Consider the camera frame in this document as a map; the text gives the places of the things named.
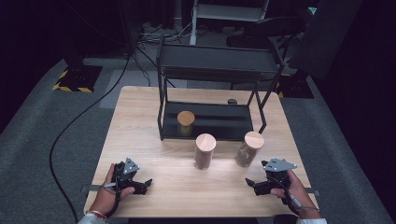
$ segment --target black cable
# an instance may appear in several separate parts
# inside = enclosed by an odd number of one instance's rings
[[[78,223],[78,217],[77,217],[76,210],[75,210],[73,204],[71,203],[70,199],[67,197],[67,194],[64,192],[64,189],[62,188],[61,183],[59,182],[59,180],[58,180],[58,178],[56,177],[56,174],[55,174],[55,172],[54,172],[54,170],[53,170],[53,166],[52,166],[52,153],[53,153],[53,150],[55,149],[55,146],[56,146],[58,140],[61,138],[62,134],[64,134],[64,132],[65,132],[65,131],[66,131],[66,130],[67,130],[67,129],[68,129],[79,117],[81,117],[83,114],[85,114],[85,112],[87,112],[87,111],[88,111],[89,109],[91,109],[94,105],[96,105],[97,103],[99,103],[103,98],[105,98],[107,95],[109,95],[109,94],[114,90],[114,88],[116,88],[116,86],[119,84],[121,78],[123,77],[123,75],[124,75],[124,73],[125,73],[126,67],[128,66],[128,63],[129,63],[129,58],[130,58],[130,57],[128,57],[128,59],[127,59],[127,61],[126,61],[126,64],[125,64],[125,66],[124,66],[124,68],[123,68],[123,70],[122,70],[122,73],[121,73],[119,79],[117,80],[117,82],[114,84],[114,86],[113,86],[108,92],[106,92],[102,97],[100,97],[98,100],[96,100],[95,102],[93,102],[93,104],[91,104],[90,106],[88,106],[85,110],[83,110],[83,111],[82,111],[80,114],[78,114],[71,122],[69,122],[69,123],[66,125],[66,127],[65,127],[65,128],[58,134],[58,136],[55,138],[55,141],[53,142],[52,147],[51,147],[50,152],[49,152],[49,168],[50,168],[50,172],[51,172],[51,174],[52,174],[53,179],[55,180],[56,185],[58,186],[58,189],[61,191],[61,193],[62,193],[62,195],[64,196],[64,198],[66,199],[66,201],[67,201],[67,203],[68,203],[70,209],[72,210],[72,213],[73,213],[73,216],[74,216],[74,219],[75,219],[76,223]]]
[[[140,48],[137,48],[140,52],[142,52],[142,54],[144,54],[145,56],[146,56],[146,58],[148,58],[148,60],[149,61],[151,61],[151,63],[152,64],[154,64],[154,66],[155,67],[157,67],[157,64],[154,62],[154,61],[152,61],[151,59],[150,59],[150,57],[145,53],[145,52],[143,52],[143,50],[141,50]],[[176,86],[171,82],[171,81],[169,81],[169,79],[165,79],[169,84],[171,84],[171,86],[173,87],[173,88],[175,88]]]
[[[136,65],[136,67],[138,67],[140,69],[140,71],[142,71],[143,77],[148,81],[148,86],[150,87],[151,86],[151,80],[149,78],[149,73],[146,70],[144,70],[142,68],[142,66],[140,66],[140,63],[137,61],[137,55],[136,55],[135,52],[132,55],[132,58],[134,59],[134,65]]]

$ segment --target wrist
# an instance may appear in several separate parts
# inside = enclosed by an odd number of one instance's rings
[[[298,210],[300,219],[315,219],[321,218],[320,212],[317,209],[301,208]]]
[[[107,216],[105,216],[103,213],[101,213],[99,211],[96,211],[96,210],[86,211],[86,214],[92,214],[92,215],[94,215],[94,216],[96,216],[96,217],[98,217],[98,218],[100,218],[102,220],[106,220],[107,219]]]

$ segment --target sleeve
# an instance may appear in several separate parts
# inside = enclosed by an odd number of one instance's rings
[[[106,222],[94,214],[87,213],[78,224],[106,224]]]
[[[325,218],[297,219],[296,224],[327,224],[327,221]]]

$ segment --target black shelf frame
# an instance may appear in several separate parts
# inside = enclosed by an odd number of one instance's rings
[[[195,45],[165,44],[162,35],[157,50],[157,73],[160,94],[158,128],[164,138],[196,139],[201,133],[210,133],[220,141],[243,141],[253,130],[249,106],[256,98],[262,126],[266,127],[263,108],[283,71],[285,64],[275,47],[271,49],[233,49]],[[269,91],[261,99],[258,84],[272,77]],[[170,101],[168,79],[217,82],[253,83],[254,88],[245,105],[198,104]],[[177,132],[177,114],[189,110],[195,116],[192,134]]]

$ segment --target person's hand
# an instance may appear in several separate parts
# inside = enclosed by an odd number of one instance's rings
[[[108,170],[106,180],[104,184],[111,183],[111,177],[114,173],[114,164],[111,164],[110,169]],[[120,195],[120,199],[125,199],[128,195],[134,193],[134,188],[129,187],[123,189]],[[114,206],[114,202],[116,200],[116,195],[108,192],[104,188],[99,188],[98,193],[96,195],[95,201],[93,202],[90,211],[98,211],[101,214],[107,216],[107,214],[111,211]]]
[[[290,195],[296,197],[296,199],[302,205],[302,208],[297,210],[300,214],[300,218],[321,218],[319,211],[315,209],[316,206],[312,202],[311,198],[309,198],[303,183],[301,183],[301,180],[292,170],[288,170],[288,176],[291,182],[289,187]],[[283,189],[271,189],[271,194],[275,195],[278,198],[285,198],[285,190]]]

